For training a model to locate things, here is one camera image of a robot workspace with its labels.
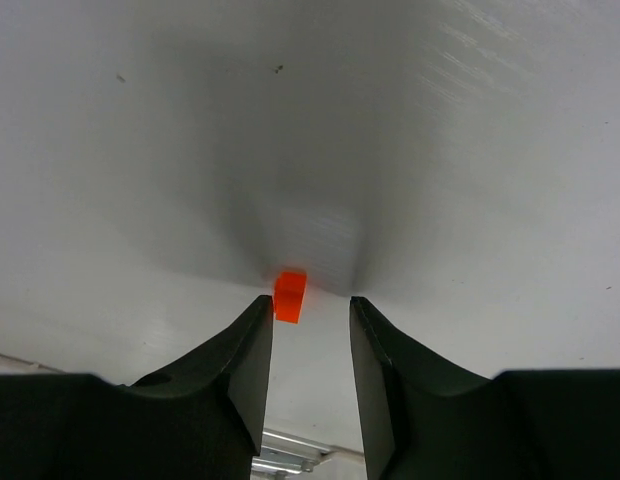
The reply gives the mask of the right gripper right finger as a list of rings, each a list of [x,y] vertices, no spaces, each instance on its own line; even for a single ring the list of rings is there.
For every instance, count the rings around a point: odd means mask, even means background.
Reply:
[[[350,301],[371,479],[620,479],[620,369],[485,378]]]

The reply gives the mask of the small orange blue lego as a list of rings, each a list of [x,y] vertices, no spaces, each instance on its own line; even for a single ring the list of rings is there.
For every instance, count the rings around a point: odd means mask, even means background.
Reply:
[[[274,284],[273,306],[278,321],[298,324],[307,286],[307,274],[283,271]]]

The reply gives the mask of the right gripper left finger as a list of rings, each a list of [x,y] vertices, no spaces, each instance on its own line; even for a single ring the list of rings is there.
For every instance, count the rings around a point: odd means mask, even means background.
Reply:
[[[0,479],[246,479],[261,448],[273,302],[132,385],[0,375]]]

